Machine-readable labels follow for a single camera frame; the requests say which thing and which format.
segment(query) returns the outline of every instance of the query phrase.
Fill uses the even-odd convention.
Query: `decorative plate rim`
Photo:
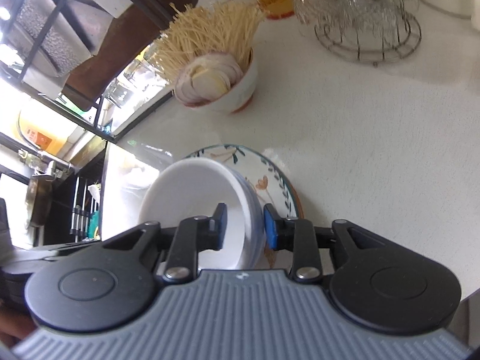
[[[285,184],[286,184],[286,187],[289,189],[289,193],[292,197],[292,202],[293,202],[293,207],[295,208],[295,211],[298,215],[299,218],[302,217],[302,210],[300,208],[300,199],[298,197],[298,194],[296,192],[296,190],[293,188],[292,186],[292,183],[291,181],[289,180],[289,178],[285,175],[285,173],[283,173],[277,165],[275,165],[272,160],[270,160],[268,157],[265,157],[263,154],[260,154],[258,151],[254,150],[254,149],[251,149],[250,147],[247,147],[247,146],[244,146],[244,145],[237,145],[236,143],[218,143],[216,145],[210,145],[210,146],[205,146],[205,147],[201,147],[200,149],[197,149],[195,151],[192,151],[189,155],[185,156],[184,158],[189,158],[189,157],[192,157],[193,155],[195,155],[197,152],[199,152],[200,150],[207,150],[207,149],[213,149],[215,147],[224,147],[224,146],[236,146],[236,147],[240,147],[242,149],[247,149],[249,151],[251,151],[252,153],[256,154],[257,156],[263,158],[265,161],[268,162],[268,164],[270,166],[272,166],[277,172],[278,174],[283,178],[283,180],[285,181]]]

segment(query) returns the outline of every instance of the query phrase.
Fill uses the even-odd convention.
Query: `stacked bowl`
[[[265,245],[262,208],[255,191],[233,169],[208,158],[186,158],[169,166],[150,186],[139,223],[176,227],[192,216],[211,216],[227,206],[223,249],[199,253],[199,269],[253,269]]]

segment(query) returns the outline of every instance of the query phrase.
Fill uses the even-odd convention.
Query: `white bowl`
[[[262,210],[241,175],[208,158],[187,158],[163,171],[142,202],[139,223],[177,226],[197,215],[211,216],[218,203],[227,206],[223,249],[199,253],[200,269],[251,269],[258,259]]]
[[[199,112],[213,112],[220,114],[232,114],[244,109],[254,94],[258,80],[258,65],[257,59],[254,57],[253,51],[251,52],[250,65],[247,71],[227,93],[225,93],[219,99],[199,106],[189,107]]]

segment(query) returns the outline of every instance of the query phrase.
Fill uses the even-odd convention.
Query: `yellow bottle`
[[[36,100],[23,103],[21,110],[20,128],[23,135],[52,155],[58,154],[76,128],[75,123]],[[17,130],[17,119],[18,113],[10,128],[14,137],[22,140]]]

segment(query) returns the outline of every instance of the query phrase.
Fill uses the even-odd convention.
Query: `gray ribbed grip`
[[[129,325],[85,335],[39,329],[14,352],[25,360],[457,360],[470,351],[443,329],[416,337],[362,329],[321,288],[284,271],[202,271],[167,287]]]

